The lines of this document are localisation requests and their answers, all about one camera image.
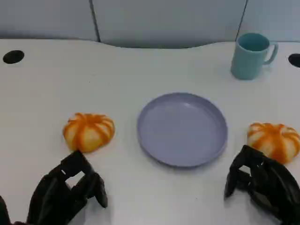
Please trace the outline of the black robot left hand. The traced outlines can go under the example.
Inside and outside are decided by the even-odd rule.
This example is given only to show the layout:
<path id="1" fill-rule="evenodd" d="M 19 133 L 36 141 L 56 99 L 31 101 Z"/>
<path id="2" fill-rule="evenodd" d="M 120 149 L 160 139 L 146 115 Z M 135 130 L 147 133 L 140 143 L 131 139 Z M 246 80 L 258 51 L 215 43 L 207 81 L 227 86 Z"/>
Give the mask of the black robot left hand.
<path id="1" fill-rule="evenodd" d="M 103 179 L 77 150 L 43 176 L 31 197 L 26 222 L 67 225 L 93 197 L 103 208 L 108 206 Z"/>

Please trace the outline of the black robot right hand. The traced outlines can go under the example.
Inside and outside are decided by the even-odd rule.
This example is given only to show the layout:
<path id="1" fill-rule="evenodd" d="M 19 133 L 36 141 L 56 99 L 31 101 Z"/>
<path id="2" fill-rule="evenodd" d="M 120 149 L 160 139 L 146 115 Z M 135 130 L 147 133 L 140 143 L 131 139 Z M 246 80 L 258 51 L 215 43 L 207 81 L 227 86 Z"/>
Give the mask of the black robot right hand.
<path id="1" fill-rule="evenodd" d="M 224 198 L 235 189 L 246 191 L 252 202 L 281 224 L 300 223 L 300 187 L 296 179 L 283 164 L 247 145 L 229 168 Z"/>

